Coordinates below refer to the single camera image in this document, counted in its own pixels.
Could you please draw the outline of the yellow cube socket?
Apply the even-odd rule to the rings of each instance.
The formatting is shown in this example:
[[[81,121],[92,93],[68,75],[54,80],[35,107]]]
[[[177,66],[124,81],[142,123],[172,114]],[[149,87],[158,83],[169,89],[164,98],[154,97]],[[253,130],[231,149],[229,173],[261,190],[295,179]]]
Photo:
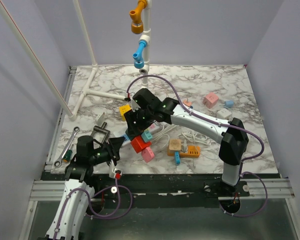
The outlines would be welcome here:
[[[131,110],[131,106],[129,104],[126,104],[126,105],[123,105],[123,106],[119,107],[119,113],[120,113],[120,116],[121,116],[121,120],[123,122],[126,121],[125,113],[127,113],[130,110]]]

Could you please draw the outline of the pink cube socket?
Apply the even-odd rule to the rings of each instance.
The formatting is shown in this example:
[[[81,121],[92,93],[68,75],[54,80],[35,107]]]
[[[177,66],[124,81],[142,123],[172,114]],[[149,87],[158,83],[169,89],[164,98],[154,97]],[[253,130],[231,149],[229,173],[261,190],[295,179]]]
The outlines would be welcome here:
[[[218,100],[219,100],[219,97],[215,93],[210,92],[203,98],[202,103],[207,108],[211,109],[212,107],[214,107],[217,104]]]

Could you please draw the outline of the white tiger cube socket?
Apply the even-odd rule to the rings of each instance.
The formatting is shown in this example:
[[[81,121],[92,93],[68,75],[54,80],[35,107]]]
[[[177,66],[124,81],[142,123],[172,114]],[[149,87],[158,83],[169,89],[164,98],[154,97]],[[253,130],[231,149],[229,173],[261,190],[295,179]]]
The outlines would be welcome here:
[[[227,109],[227,108],[222,108],[216,113],[216,117],[218,119],[224,119],[224,120],[229,120],[232,117],[233,113]]]

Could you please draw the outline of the small light blue plug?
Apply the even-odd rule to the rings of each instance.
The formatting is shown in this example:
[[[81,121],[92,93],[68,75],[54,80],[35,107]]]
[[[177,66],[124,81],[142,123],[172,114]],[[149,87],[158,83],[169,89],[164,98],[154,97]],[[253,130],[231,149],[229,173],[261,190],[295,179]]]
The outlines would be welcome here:
[[[225,108],[231,109],[231,108],[234,106],[234,104],[235,104],[235,103],[234,103],[233,100],[227,100],[227,101],[224,102],[224,105],[223,105],[223,106],[224,106]]]

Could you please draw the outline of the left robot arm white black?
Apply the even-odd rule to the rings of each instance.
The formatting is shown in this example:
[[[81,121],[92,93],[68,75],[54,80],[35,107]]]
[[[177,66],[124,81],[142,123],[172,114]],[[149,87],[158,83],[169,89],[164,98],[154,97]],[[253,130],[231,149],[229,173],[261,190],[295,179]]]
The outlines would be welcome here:
[[[87,208],[90,208],[93,217],[108,218],[95,212],[91,205],[92,198],[110,188],[108,186],[101,190],[101,185],[92,180],[96,165],[107,163],[109,177],[114,179],[117,205],[120,206],[118,180],[122,171],[117,169],[116,165],[120,160],[120,148],[124,141],[123,136],[109,138],[104,142],[99,142],[90,135],[78,138],[76,154],[65,170],[64,189],[58,209],[43,240],[78,240]]]

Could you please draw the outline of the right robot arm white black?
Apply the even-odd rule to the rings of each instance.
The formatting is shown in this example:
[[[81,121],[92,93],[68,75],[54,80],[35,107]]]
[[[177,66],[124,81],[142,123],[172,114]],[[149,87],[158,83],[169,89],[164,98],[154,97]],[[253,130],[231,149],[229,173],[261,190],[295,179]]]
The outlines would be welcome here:
[[[220,191],[226,196],[237,192],[242,155],[249,143],[241,120],[214,118],[170,97],[160,100],[147,88],[139,90],[131,101],[137,104],[137,108],[124,113],[126,134],[131,140],[154,122],[185,127],[205,135],[220,145],[218,156],[223,161]]]

